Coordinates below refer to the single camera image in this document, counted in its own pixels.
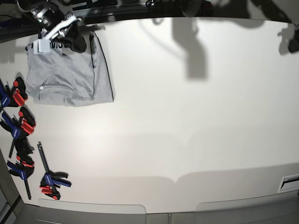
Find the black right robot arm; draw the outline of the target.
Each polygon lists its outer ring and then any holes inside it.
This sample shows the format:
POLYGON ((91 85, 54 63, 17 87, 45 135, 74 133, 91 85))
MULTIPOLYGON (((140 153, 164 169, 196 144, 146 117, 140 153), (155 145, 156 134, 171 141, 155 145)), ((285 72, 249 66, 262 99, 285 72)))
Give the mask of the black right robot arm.
POLYGON ((86 51, 86 41, 78 28, 82 19, 72 12, 63 13, 59 5, 51 0, 17 0, 16 5, 42 29, 41 36, 33 42, 34 54, 49 53, 53 42, 77 53, 86 51))

